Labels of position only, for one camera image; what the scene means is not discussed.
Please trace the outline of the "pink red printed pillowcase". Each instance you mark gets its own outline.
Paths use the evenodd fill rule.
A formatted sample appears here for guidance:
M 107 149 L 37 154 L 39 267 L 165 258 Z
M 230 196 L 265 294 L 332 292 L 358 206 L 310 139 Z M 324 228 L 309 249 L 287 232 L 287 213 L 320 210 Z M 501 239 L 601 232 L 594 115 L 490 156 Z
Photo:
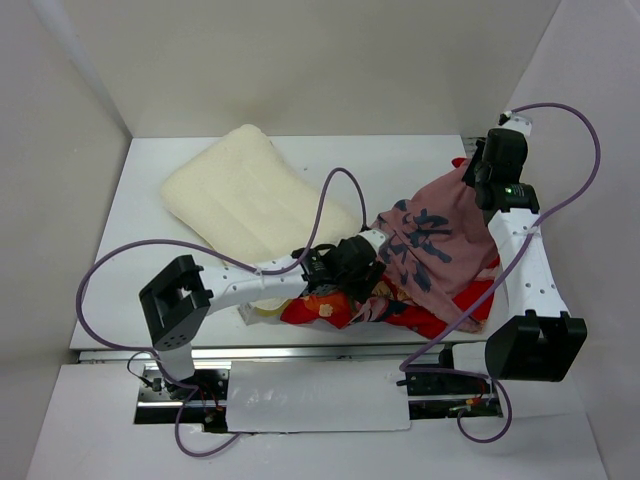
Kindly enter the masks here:
M 500 263 L 494 240 L 463 180 L 470 162 L 456 158 L 450 172 L 397 201 L 372 226 L 389 241 L 380 251 L 384 275 L 363 303 L 344 293 L 291 301 L 280 315 L 302 325 L 325 320 L 338 329 L 383 322 L 432 339 L 482 298 Z

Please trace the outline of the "cream yellow pillow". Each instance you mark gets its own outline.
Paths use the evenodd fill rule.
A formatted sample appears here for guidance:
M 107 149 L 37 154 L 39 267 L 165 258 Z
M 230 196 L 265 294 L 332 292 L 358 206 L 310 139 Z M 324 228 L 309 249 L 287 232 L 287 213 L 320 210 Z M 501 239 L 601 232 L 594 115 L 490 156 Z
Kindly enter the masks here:
M 362 224 L 338 203 L 321 200 L 250 124 L 178 168 L 160 195 L 165 208 L 213 249 L 247 264 L 280 258 L 309 241 L 336 243 Z

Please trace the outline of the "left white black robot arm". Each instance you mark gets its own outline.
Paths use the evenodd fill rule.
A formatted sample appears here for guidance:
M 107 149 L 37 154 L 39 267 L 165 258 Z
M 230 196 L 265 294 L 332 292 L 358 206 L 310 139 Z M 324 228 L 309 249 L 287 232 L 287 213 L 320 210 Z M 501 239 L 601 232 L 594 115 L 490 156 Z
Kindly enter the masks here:
M 207 270 L 191 255 L 175 258 L 139 293 L 163 389 L 176 399 L 196 390 L 192 341 L 212 313 L 273 298 L 336 292 L 364 302 L 384 273 L 377 256 L 387 242 L 381 231 L 366 230 L 336 246 L 299 249 L 246 268 L 229 263 Z

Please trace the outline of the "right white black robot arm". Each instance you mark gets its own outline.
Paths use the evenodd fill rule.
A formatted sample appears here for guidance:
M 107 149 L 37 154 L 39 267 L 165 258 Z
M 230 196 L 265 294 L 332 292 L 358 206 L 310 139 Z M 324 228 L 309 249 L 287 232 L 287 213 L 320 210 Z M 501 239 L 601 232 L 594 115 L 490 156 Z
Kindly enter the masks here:
M 486 341 L 488 375 L 560 382 L 587 337 L 586 322 L 561 298 L 547 259 L 535 189 L 520 181 L 528 154 L 523 133 L 497 127 L 480 143 L 464 182 L 497 247 L 508 319 Z

